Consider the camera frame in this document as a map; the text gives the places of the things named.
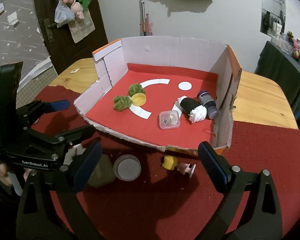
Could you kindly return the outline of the person's left hand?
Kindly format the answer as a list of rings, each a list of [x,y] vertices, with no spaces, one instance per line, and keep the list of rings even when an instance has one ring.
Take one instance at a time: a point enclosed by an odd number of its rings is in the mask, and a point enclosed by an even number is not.
[[[11,187],[12,181],[8,175],[8,167],[5,163],[0,162],[0,181],[7,187]]]

